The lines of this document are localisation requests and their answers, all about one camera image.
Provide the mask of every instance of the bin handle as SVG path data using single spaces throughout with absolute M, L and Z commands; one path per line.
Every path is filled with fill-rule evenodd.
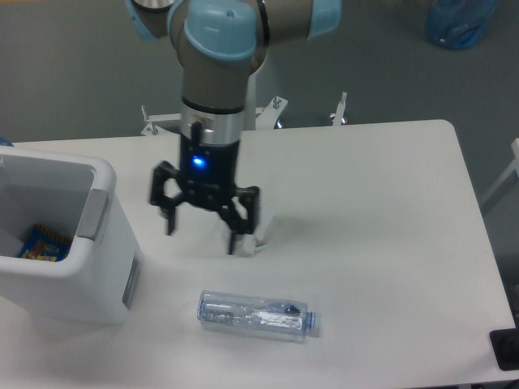
M 77 237 L 96 240 L 101 229 L 101 223 L 108 209 L 109 193 L 106 190 L 92 189 L 88 193 L 87 202 L 84 205 L 83 214 L 79 220 Z

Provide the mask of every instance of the bottle label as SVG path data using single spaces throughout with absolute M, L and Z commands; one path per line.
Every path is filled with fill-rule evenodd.
M 223 310 L 206 310 L 203 316 L 206 322 L 233 325 L 234 314 Z

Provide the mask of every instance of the light blue joint cap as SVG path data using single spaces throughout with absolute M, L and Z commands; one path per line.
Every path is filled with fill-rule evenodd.
M 342 0 L 314 0 L 308 38 L 333 31 L 341 21 Z
M 239 0 L 191 0 L 184 32 L 209 57 L 240 61 L 256 49 L 256 14 Z
M 180 4 L 182 4 L 183 2 L 184 2 L 184 0 L 175 0 L 175 2 L 173 3 L 173 5 L 171 6 L 171 8 L 168 11 L 168 36 L 170 39 L 171 39 L 171 23 L 173 22 L 173 17 L 175 15 L 175 11 L 177 10 L 178 6 Z
M 150 33 L 148 28 L 140 19 L 139 15 L 137 15 L 137 11 L 135 10 L 131 0 L 125 0 L 125 3 L 127 5 L 128 12 L 130 13 L 131 20 L 133 21 L 135 29 L 139 33 L 140 37 L 143 38 L 145 41 L 153 41 L 155 39 L 158 39 L 156 36 Z

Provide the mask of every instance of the blue led light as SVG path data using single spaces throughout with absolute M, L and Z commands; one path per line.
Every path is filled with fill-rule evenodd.
M 203 168 L 205 166 L 205 160 L 198 156 L 193 157 L 193 165 L 197 168 Z

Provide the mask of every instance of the mounting bolt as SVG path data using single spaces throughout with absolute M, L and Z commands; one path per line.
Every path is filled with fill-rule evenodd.
M 149 122 L 149 116 L 146 113 L 146 107 L 144 105 L 140 106 L 140 110 L 143 111 L 143 118 L 145 122 Z
M 281 98 L 279 96 L 274 97 L 274 109 L 279 109 L 281 104 Z

